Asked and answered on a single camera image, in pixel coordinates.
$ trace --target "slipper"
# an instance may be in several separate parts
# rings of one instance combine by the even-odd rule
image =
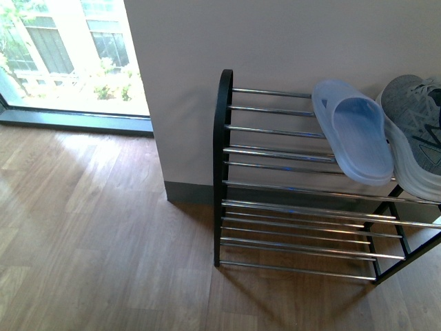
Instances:
[[[318,83],[312,103],[342,171],[367,185],[390,182],[393,159],[384,135],[381,107],[340,80]]]
[[[415,197],[441,202],[441,79],[399,76],[380,93],[395,178]]]

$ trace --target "tree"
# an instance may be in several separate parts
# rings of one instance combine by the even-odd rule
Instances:
[[[12,0],[12,2],[0,3],[0,68],[12,77],[18,86],[29,95],[26,87],[10,67],[9,59],[6,56],[6,49],[18,48],[19,43],[10,36],[10,30],[23,20],[32,20],[32,12],[45,8],[42,0]]]

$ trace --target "white wall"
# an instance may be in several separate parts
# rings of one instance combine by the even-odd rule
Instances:
[[[310,92],[328,77],[375,97],[441,72],[439,0],[125,0],[166,181],[212,184],[218,80]]]

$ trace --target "translucent blue slipper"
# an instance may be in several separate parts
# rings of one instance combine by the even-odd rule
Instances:
[[[312,103],[342,171],[367,185],[390,182],[393,159],[384,135],[382,108],[340,80],[318,83]]]

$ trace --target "window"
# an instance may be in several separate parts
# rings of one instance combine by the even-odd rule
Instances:
[[[51,73],[70,74],[74,67],[51,17],[24,20],[29,35]]]
[[[81,0],[81,5],[87,17],[107,15],[115,11],[114,0]]]
[[[148,116],[123,0],[0,0],[0,93],[14,107]]]
[[[5,55],[10,70],[37,71],[34,60],[14,26],[4,28],[0,42],[0,51]]]
[[[112,59],[117,68],[129,64],[119,22],[88,20],[88,26],[100,59]]]

